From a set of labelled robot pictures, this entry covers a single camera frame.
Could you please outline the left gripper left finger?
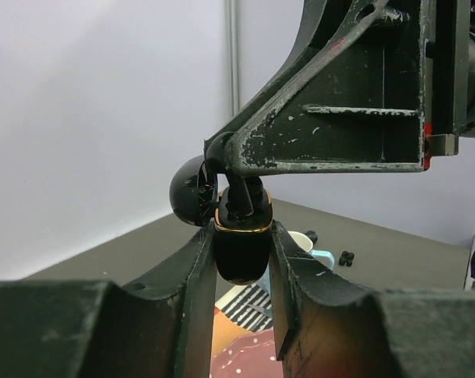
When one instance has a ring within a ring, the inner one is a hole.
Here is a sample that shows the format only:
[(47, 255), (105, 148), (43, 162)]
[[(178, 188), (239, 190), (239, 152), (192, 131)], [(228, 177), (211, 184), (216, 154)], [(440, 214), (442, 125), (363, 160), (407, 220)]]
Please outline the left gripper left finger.
[(0, 377), (207, 377), (213, 225), (120, 286), (0, 281)]

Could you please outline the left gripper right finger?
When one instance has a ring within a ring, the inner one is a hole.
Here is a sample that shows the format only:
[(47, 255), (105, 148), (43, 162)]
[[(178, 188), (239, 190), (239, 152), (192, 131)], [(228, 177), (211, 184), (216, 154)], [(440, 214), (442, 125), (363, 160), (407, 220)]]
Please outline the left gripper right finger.
[(274, 222), (269, 272), (286, 377), (475, 377), (475, 290), (374, 291)]

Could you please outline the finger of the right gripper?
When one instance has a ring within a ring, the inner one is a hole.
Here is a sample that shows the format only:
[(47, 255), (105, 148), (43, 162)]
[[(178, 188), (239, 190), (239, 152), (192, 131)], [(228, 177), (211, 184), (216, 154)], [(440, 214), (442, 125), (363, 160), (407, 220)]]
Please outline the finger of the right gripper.
[(306, 1), (291, 53), (205, 143), (218, 172), (425, 168), (427, 1)]

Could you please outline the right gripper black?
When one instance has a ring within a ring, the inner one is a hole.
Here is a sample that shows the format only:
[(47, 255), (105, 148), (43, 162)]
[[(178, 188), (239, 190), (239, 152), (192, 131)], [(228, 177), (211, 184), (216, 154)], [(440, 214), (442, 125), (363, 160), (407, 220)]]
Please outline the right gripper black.
[(426, 156), (453, 156), (466, 126), (468, 106), (468, 1), (422, 1), (427, 95), (424, 130)]

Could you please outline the black earbud charging case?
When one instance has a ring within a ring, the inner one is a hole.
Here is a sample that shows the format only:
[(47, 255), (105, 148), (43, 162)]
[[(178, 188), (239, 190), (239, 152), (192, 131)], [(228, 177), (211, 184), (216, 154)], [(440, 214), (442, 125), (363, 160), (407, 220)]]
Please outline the black earbud charging case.
[(223, 279), (247, 285), (264, 276), (272, 245), (272, 199), (258, 177), (244, 179), (253, 213), (238, 214), (235, 186), (217, 191), (217, 175), (208, 172), (204, 157), (187, 161), (171, 180), (169, 201), (185, 224), (205, 227), (211, 221), (215, 233), (212, 249)]

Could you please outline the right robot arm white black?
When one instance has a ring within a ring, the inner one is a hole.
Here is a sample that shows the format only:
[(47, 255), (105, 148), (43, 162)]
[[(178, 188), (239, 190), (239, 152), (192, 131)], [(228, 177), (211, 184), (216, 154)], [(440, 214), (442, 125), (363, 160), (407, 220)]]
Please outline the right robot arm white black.
[(287, 60), (205, 143), (218, 173), (422, 172), (475, 138), (475, 1), (306, 1)]

